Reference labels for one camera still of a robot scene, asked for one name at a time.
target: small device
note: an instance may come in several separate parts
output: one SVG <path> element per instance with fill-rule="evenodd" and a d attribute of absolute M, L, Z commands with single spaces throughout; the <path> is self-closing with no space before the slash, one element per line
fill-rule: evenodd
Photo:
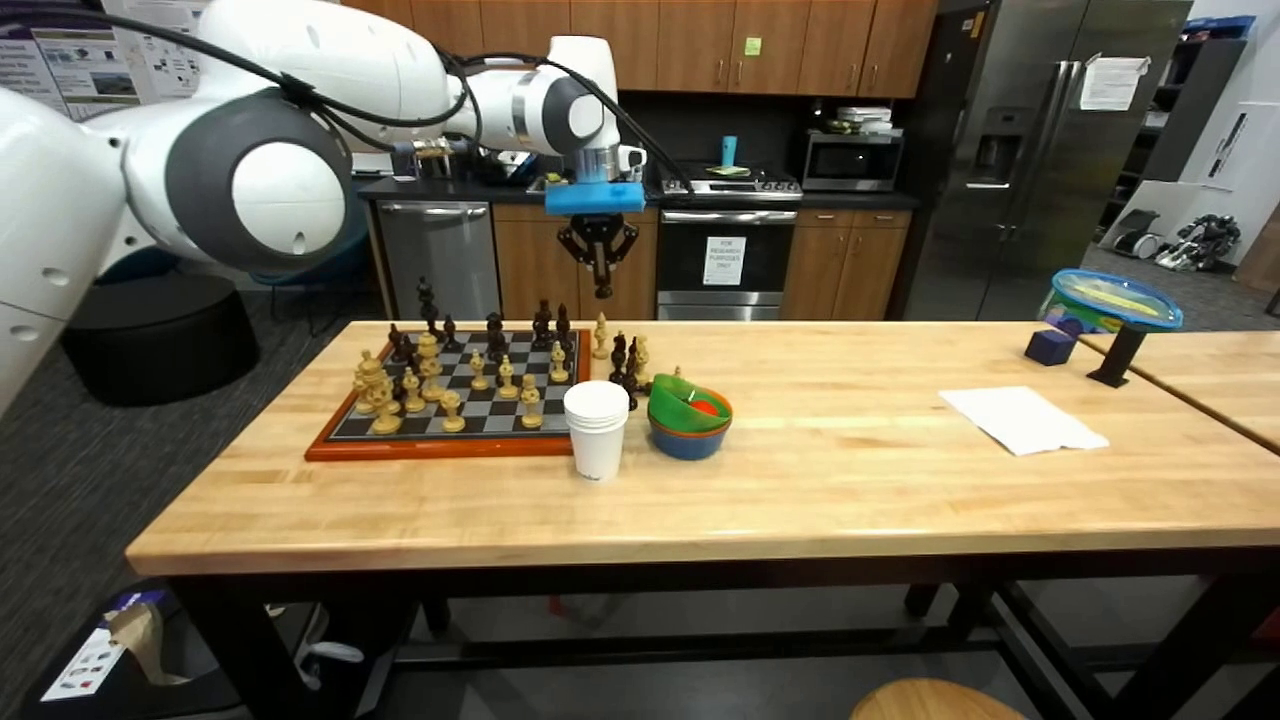
<path fill-rule="evenodd" d="M 802 191 L 891 191 L 903 160 L 903 136 L 806 130 L 801 155 Z"/>

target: black metal table frame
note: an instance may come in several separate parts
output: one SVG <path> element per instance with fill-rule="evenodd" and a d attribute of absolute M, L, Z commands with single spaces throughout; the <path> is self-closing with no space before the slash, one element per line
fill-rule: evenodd
<path fill-rule="evenodd" d="M 1169 642 L 1114 694 L 1071 688 L 1090 718 L 1171 718 L 1280 604 L 1277 548 L 1192 553 L 1020 553 L 1020 558 L 882 558 L 882 560 L 701 560 L 701 566 L 563 566 L 563 570 L 418 570 L 418 574 L 259 574 L 259 578 L 167 578 L 213 656 L 259 720 L 351 718 L 361 683 L 317 698 L 301 683 L 264 604 L 320 602 L 372 615 L 447 595 L 555 595 L 555 593 L 678 593 L 678 588 L 820 588 L 882 581 L 999 581 L 1059 578 L 1211 578 Z M 757 638 L 649 638 L 649 642 L 515 642 L 465 646 L 452 656 L 400 653 L 418 667 L 521 667 L 521 664 L 638 664 L 727 656 L 840 656 L 840 653 L 999 653 L 1044 718 L 1071 718 L 1028 649 L 991 615 L 987 593 L 963 593 L 949 628 L 899 631 L 757 631 Z"/>

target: kitchen counter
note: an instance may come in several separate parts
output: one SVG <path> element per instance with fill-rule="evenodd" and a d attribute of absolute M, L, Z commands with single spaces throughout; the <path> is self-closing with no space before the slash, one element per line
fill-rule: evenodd
<path fill-rule="evenodd" d="M 486 204 L 539 204 L 539 191 L 524 187 L 486 187 L 480 181 L 357 181 L 357 191 L 367 202 L 486 202 Z M 840 191 L 806 191 L 801 209 L 903 209 L 913 212 L 921 202 L 903 191 L 886 196 L 840 196 Z"/>
<path fill-rule="evenodd" d="M 802 191 L 801 209 L 921 209 L 916 196 L 903 191 L 881 191 L 881 196 L 845 196 L 845 191 Z"/>

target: wooden cabinet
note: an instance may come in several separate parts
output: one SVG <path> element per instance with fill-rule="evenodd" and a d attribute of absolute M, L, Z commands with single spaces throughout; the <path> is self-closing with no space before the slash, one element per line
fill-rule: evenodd
<path fill-rule="evenodd" d="M 567 34 L 567 0 L 480 0 L 480 52 L 547 56 Z"/>
<path fill-rule="evenodd" d="M 788 259 L 788 319 L 882 319 L 906 212 L 802 209 Z"/>
<path fill-rule="evenodd" d="M 497 204 L 493 231 L 497 231 L 497 259 L 498 259 L 498 288 L 502 288 L 502 318 L 533 318 L 539 299 L 550 310 L 563 304 L 567 318 L 620 318 L 620 319 L 649 319 L 652 318 L 652 272 L 657 272 L 657 215 L 644 212 L 632 219 L 638 239 L 620 259 L 612 275 L 612 298 L 595 299 L 591 272 L 575 266 L 560 247 L 560 215 L 547 215 L 539 204 Z"/>
<path fill-rule="evenodd" d="M 567 28 L 567 0 L 346 0 L 379 13 L 457 56 L 527 52 L 547 56 L 547 40 Z"/>
<path fill-rule="evenodd" d="M 856 95 L 916 95 L 935 0 L 876 0 L 866 60 Z"/>
<path fill-rule="evenodd" d="M 346 0 L 430 45 L 542 56 L 605 36 L 626 94 L 916 95 L 935 0 Z"/>
<path fill-rule="evenodd" d="M 806 60 L 806 19 L 806 0 L 737 0 L 727 48 L 732 94 L 796 94 Z"/>
<path fill-rule="evenodd" d="M 608 36 L 620 89 L 724 94 L 737 0 L 572 0 L 567 28 Z"/>
<path fill-rule="evenodd" d="M 806 0 L 796 95 L 856 95 L 876 0 Z"/>

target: white cup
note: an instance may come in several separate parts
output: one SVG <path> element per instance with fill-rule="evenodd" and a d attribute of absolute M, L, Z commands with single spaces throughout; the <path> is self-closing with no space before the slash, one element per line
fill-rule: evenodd
<path fill-rule="evenodd" d="M 608 379 L 582 379 L 563 393 L 572 468 L 608 480 L 622 464 L 626 393 Z"/>

